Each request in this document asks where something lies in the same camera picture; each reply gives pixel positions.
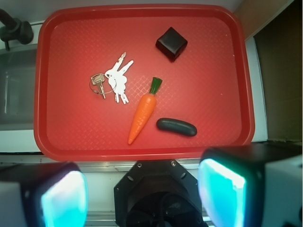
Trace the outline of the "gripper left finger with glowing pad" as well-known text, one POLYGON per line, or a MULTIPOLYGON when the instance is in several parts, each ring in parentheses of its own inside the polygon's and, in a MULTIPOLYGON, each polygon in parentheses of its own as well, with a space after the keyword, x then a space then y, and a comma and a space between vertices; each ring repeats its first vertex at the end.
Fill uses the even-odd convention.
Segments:
POLYGON ((83 227, 87 213, 87 181, 75 163, 0 168, 2 227, 83 227))

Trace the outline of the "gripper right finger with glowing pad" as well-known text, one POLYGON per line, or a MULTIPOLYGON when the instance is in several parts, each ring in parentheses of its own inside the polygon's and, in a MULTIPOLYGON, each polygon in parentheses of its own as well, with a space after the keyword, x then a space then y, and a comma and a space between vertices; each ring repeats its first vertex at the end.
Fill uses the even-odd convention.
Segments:
POLYGON ((216 227, 300 227, 303 148, 282 142, 212 147, 198 167, 198 191, 216 227))

